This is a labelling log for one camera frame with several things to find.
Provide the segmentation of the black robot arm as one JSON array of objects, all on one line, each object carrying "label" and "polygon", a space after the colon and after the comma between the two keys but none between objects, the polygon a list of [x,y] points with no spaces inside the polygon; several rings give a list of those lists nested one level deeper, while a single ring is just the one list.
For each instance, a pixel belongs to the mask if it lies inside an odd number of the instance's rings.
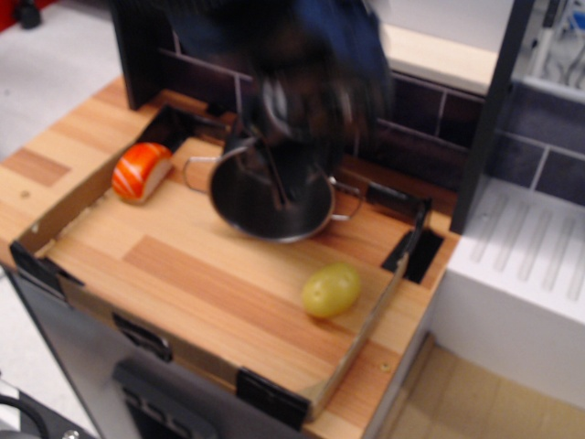
[{"label": "black robot arm", "polygon": [[331,173],[346,145],[370,141],[390,114],[394,91],[367,1],[156,1],[179,41],[200,57],[244,58],[258,91],[247,128],[268,153],[271,182],[283,205],[294,199],[278,149],[306,151]]}]

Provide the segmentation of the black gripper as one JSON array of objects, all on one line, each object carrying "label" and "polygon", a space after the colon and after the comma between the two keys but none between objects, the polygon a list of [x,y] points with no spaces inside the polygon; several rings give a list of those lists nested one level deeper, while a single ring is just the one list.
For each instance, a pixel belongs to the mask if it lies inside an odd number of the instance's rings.
[{"label": "black gripper", "polygon": [[294,201],[289,168],[293,157],[307,158],[333,173],[347,149],[376,142],[378,119],[391,113],[393,98],[385,59],[318,59],[264,71],[226,148],[255,144],[274,204],[287,209]]}]

